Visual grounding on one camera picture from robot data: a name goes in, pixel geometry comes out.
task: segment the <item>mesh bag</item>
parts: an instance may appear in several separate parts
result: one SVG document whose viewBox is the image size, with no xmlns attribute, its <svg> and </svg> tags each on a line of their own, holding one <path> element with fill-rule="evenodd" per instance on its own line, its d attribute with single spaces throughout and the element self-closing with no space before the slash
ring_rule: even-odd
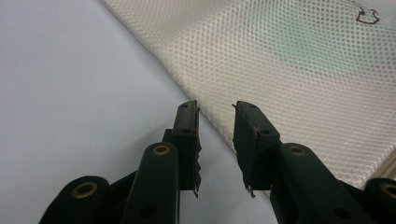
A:
<svg viewBox="0 0 396 224">
<path fill-rule="evenodd" d="M 395 2 L 105 2 L 230 145 L 242 100 L 358 188 L 395 148 Z"/>
</svg>

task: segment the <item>mesh netting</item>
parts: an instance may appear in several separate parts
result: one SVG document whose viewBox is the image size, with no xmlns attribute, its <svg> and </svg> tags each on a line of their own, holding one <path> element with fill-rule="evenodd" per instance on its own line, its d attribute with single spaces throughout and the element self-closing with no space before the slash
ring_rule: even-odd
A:
<svg viewBox="0 0 396 224">
<path fill-rule="evenodd" d="M 283 142 L 312 148 L 356 187 L 395 148 L 395 3 L 106 3 L 230 145 L 231 104 L 243 100 L 261 108 Z"/>
</svg>

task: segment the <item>white mesh fabric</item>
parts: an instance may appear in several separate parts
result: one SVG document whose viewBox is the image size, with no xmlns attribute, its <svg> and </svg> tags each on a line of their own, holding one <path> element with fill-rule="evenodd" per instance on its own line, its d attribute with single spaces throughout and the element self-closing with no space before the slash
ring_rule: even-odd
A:
<svg viewBox="0 0 396 224">
<path fill-rule="evenodd" d="M 395 148 L 392 1 L 105 1 L 230 145 L 242 100 L 356 187 Z"/>
</svg>

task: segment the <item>gray surface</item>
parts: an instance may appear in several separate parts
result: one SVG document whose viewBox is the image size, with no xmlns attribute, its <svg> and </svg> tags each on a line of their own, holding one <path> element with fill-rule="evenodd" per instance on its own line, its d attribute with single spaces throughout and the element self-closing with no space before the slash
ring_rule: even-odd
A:
<svg viewBox="0 0 396 224">
<path fill-rule="evenodd" d="M 134 171 L 189 100 L 100 1 L 2 1 L 0 71 L 5 224 L 37 223 L 75 178 Z M 200 197 L 181 193 L 180 223 L 276 223 L 204 116 L 200 135 Z"/>
</svg>

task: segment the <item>white table surface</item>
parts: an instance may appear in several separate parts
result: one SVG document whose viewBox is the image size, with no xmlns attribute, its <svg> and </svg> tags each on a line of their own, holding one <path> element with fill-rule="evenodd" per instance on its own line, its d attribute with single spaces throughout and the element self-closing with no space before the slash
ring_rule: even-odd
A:
<svg viewBox="0 0 396 224">
<path fill-rule="evenodd" d="M 172 128 L 188 97 L 100 1 L 0 2 L 0 223 L 38 223 L 84 175 L 113 183 Z M 201 114 L 199 199 L 180 223 L 276 223 L 244 189 L 236 157 Z"/>
</svg>

